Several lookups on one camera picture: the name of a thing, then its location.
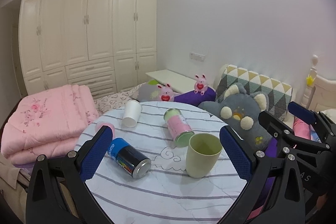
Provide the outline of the green plastic cup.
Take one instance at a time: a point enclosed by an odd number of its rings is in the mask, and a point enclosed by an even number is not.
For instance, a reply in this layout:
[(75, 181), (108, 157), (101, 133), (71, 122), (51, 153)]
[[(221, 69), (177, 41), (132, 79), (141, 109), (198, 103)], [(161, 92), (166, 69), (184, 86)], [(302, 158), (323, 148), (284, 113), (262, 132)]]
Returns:
[(223, 147), (217, 136), (208, 133), (193, 135), (186, 154), (186, 172), (192, 178), (203, 178), (214, 167)]

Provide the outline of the white paper cup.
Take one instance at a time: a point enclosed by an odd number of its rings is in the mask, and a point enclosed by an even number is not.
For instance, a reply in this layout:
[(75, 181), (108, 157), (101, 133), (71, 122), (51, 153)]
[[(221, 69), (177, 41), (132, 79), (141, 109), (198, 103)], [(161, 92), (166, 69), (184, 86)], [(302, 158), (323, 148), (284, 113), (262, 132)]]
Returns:
[(125, 127), (135, 127), (137, 125), (141, 112), (142, 105), (136, 100), (129, 100), (124, 108), (122, 124)]

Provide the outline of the yellow star sticker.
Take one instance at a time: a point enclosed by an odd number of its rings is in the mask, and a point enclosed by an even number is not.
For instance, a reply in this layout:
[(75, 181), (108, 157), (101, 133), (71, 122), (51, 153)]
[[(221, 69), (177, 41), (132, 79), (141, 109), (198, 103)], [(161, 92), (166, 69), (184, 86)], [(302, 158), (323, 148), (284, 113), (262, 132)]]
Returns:
[(306, 85), (309, 87), (312, 87), (314, 84), (314, 80), (315, 80), (314, 77), (312, 77), (311, 75), (308, 75), (306, 78)]

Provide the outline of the grey elephant plush toy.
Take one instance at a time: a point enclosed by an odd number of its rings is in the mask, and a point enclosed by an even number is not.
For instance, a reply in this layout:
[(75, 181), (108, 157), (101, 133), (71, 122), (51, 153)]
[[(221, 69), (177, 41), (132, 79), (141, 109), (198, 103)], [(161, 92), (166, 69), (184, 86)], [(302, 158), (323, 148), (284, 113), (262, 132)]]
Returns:
[(241, 83), (234, 83), (221, 101), (202, 102), (198, 108), (230, 125), (255, 151), (266, 150), (272, 140), (258, 121), (259, 114), (269, 109), (268, 95), (263, 92), (248, 94)]

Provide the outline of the folded pink quilt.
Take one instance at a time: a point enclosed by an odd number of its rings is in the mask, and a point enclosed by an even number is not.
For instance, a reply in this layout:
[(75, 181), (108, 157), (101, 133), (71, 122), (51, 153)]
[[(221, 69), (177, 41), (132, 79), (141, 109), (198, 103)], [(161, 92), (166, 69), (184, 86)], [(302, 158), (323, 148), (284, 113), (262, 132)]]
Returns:
[(82, 132), (98, 118), (90, 89), (64, 85), (26, 96), (5, 124), (1, 154), (13, 165), (72, 151)]

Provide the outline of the white striped table cloth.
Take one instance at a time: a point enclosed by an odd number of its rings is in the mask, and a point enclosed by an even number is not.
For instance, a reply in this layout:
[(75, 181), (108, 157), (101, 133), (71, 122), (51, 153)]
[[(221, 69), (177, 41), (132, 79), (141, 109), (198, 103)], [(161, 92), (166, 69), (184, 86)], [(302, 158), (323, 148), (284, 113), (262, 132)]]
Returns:
[(122, 125), (122, 108), (105, 112), (99, 121), (114, 125), (123, 138), (151, 160), (151, 169), (133, 179), (105, 156), (87, 181), (94, 198), (114, 223), (217, 223), (245, 186), (227, 154), (200, 179), (186, 173), (186, 148), (173, 141), (163, 118), (179, 109), (193, 132), (218, 136), (223, 121), (195, 106), (175, 102), (144, 102), (137, 125)]

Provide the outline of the heart pattern bed sheet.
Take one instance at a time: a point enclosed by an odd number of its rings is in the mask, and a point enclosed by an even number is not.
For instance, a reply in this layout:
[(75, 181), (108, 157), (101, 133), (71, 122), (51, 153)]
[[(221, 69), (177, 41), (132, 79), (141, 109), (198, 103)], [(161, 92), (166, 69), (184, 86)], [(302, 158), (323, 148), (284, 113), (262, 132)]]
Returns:
[(95, 108), (99, 116), (103, 115), (104, 113), (110, 110), (121, 108), (129, 100), (137, 100), (139, 89), (144, 84), (145, 83), (139, 84), (128, 91), (109, 94), (101, 98), (94, 99)]

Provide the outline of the pink bunny plush right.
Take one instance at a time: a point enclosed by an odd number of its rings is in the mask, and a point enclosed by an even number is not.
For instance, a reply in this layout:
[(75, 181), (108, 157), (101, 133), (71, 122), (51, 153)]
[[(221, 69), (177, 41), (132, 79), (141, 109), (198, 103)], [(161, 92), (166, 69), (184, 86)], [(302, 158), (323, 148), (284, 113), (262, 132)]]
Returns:
[(201, 76), (195, 75), (195, 78), (196, 82), (194, 84), (194, 93), (199, 93), (201, 96), (203, 96), (208, 89), (206, 76), (205, 74), (202, 74)]

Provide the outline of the pink bunny plush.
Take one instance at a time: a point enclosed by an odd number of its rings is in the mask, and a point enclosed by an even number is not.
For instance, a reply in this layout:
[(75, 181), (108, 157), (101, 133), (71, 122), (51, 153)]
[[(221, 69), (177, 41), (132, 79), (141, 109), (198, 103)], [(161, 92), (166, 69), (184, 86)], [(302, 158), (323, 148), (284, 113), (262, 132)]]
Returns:
[(194, 84), (194, 93), (199, 93), (201, 96), (203, 96), (208, 89), (206, 76), (205, 74), (202, 74), (201, 76), (195, 75), (195, 78), (196, 82)]
[(173, 102), (175, 94), (174, 94), (170, 84), (166, 84), (166, 85), (158, 84), (157, 88), (159, 88), (158, 99), (160, 101)]

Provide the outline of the purple pillow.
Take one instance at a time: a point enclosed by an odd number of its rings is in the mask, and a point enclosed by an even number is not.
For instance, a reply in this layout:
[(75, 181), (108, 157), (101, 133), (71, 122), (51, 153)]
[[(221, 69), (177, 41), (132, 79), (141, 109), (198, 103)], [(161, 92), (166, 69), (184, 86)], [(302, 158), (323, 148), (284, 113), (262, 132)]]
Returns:
[(198, 107), (202, 102), (214, 101), (216, 92), (212, 88), (208, 88), (203, 95), (190, 91), (174, 97), (174, 102), (185, 103)]

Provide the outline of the pink label glass bottle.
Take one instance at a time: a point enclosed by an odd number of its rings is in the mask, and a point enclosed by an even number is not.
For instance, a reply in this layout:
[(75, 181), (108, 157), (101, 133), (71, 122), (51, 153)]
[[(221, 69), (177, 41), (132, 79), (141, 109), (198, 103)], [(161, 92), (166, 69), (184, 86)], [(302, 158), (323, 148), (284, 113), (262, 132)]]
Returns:
[(187, 147), (194, 132), (182, 112), (175, 108), (169, 109), (165, 112), (163, 119), (175, 144), (178, 147)]

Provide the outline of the grey leaf pattern pillow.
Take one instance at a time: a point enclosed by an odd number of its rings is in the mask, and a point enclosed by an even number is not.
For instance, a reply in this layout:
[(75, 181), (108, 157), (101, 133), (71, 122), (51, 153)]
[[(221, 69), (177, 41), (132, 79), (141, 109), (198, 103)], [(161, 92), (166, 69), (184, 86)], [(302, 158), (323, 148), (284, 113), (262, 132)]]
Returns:
[[(160, 101), (158, 99), (159, 96), (159, 88), (157, 85), (160, 84), (156, 80), (150, 80), (149, 82), (145, 83), (139, 89), (139, 94), (137, 97), (138, 102), (146, 102), (146, 101)], [(173, 91), (175, 96), (178, 96), (179, 93)]]

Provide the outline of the pink bunny plush left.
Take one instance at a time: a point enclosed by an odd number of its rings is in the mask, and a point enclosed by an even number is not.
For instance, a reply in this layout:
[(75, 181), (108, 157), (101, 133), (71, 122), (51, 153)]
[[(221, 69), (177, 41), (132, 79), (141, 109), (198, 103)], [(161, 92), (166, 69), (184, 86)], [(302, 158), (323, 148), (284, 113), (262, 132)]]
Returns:
[(174, 94), (170, 84), (166, 84), (166, 85), (158, 84), (157, 88), (159, 88), (158, 99), (160, 101), (173, 102), (175, 94)]

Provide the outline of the cream wardrobe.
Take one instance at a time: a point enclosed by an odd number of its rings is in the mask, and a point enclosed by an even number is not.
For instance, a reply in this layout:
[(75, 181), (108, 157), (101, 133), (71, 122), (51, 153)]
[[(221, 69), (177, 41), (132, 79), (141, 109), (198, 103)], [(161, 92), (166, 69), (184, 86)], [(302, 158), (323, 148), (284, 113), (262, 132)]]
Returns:
[(18, 39), (29, 94), (129, 90), (157, 69), (157, 0), (22, 0)]

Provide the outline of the white wall socket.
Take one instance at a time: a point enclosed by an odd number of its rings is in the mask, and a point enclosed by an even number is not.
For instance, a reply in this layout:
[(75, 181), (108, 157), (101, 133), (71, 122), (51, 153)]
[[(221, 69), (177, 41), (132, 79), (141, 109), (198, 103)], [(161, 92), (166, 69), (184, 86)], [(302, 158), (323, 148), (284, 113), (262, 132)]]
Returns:
[(194, 53), (194, 52), (190, 52), (189, 54), (189, 58), (191, 60), (195, 60), (195, 61), (199, 61), (199, 62), (203, 62), (205, 60), (205, 55), (201, 55), (201, 54), (198, 54), (198, 53)]

